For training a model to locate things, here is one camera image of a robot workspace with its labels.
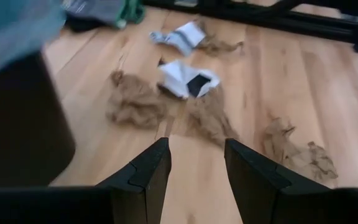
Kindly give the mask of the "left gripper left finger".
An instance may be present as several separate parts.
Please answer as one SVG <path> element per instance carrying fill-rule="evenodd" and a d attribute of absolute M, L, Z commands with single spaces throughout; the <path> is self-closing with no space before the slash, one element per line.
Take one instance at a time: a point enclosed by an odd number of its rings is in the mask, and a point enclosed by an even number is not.
<path fill-rule="evenodd" d="M 160 224 L 172 155 L 160 138 L 94 186 L 0 189 L 0 224 Z"/>

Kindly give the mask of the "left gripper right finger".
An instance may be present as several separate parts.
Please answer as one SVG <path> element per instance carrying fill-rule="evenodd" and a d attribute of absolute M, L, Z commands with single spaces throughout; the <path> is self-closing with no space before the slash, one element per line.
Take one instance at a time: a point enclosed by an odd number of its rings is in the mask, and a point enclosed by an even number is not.
<path fill-rule="evenodd" d="M 358 188 L 330 189 L 235 139 L 224 158 L 243 224 L 358 224 Z"/>

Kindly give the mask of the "brown paper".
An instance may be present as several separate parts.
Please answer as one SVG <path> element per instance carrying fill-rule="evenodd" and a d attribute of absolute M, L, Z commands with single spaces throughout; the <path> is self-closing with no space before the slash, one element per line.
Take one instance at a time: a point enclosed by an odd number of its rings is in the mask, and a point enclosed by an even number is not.
<path fill-rule="evenodd" d="M 310 141 L 299 146 L 290 139 L 296 127 L 273 119 L 265 128 L 263 146 L 265 155 L 284 167 L 319 184 L 333 185 L 338 178 L 337 170 L 325 148 Z"/>
<path fill-rule="evenodd" d="M 107 101 L 106 116 L 116 124 L 131 123 L 151 129 L 167 116 L 166 103 L 150 83 L 137 75 L 115 70 L 110 74 L 112 92 Z"/>
<path fill-rule="evenodd" d="M 208 31 L 206 23 L 202 19 L 195 20 L 196 25 L 204 32 L 205 38 L 195 47 L 198 50 L 203 50 L 207 55 L 217 57 L 220 54 L 230 53 L 237 49 L 243 49 L 244 42 L 240 41 L 235 44 L 230 44 L 216 37 Z"/>
<path fill-rule="evenodd" d="M 201 97 L 189 97 L 187 100 L 189 116 L 196 123 L 197 130 L 219 147 L 224 147 L 227 138 L 240 139 L 224 110 L 224 104 L 221 85 Z"/>

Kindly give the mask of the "black plastic trash bin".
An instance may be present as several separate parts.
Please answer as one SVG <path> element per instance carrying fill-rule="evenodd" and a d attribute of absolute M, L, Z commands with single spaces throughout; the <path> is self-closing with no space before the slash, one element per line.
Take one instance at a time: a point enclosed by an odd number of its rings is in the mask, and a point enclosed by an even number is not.
<path fill-rule="evenodd" d="M 1 69 L 0 187 L 48 185 L 69 165 L 75 150 L 42 53 Z"/>

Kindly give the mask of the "white paper with black patch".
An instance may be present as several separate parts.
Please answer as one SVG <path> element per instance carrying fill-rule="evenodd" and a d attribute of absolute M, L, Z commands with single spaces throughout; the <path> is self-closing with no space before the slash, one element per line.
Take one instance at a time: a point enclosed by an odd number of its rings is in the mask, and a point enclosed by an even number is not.
<path fill-rule="evenodd" d="M 180 60 L 162 63 L 163 87 L 179 98 L 199 98 L 217 87 L 221 79 L 211 70 L 193 68 Z"/>

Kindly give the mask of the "blue drawstring trash bag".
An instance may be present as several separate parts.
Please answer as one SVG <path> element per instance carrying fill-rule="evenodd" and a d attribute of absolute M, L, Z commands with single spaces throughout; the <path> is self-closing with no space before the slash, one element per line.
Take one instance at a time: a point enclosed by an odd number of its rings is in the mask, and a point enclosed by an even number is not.
<path fill-rule="evenodd" d="M 0 0 L 0 70 L 40 50 L 65 21 L 61 0 Z"/>

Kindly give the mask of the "white paper with grey print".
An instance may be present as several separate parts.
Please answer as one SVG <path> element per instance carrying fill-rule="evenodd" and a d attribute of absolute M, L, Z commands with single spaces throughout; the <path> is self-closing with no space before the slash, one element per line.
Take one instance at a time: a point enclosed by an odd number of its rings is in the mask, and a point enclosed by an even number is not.
<path fill-rule="evenodd" d="M 187 57 L 206 38 L 206 34 L 195 22 L 188 22 L 167 34 L 151 32 L 149 37 L 153 43 L 171 45 Z"/>

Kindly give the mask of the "grey and green fabric pouch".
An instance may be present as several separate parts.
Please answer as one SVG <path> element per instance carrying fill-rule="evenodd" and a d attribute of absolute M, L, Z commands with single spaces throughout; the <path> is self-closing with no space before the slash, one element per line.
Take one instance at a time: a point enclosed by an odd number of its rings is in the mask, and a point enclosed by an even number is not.
<path fill-rule="evenodd" d="M 139 24 L 145 17 L 142 0 L 64 0 L 65 25 L 81 33 L 99 27 L 123 29 Z"/>

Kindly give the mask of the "black aluminium table frame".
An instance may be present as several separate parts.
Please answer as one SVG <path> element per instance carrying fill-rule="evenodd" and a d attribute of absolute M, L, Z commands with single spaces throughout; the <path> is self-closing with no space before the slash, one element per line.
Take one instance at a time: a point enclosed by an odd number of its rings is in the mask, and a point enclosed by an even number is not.
<path fill-rule="evenodd" d="M 184 0 L 142 1 L 145 5 L 163 9 L 348 42 L 358 52 L 358 22 L 293 10 L 299 5 L 309 4 L 337 9 L 343 14 L 358 17 L 358 0 L 279 0 L 271 6 L 233 0 L 195 0 L 194 3 L 186 3 Z"/>

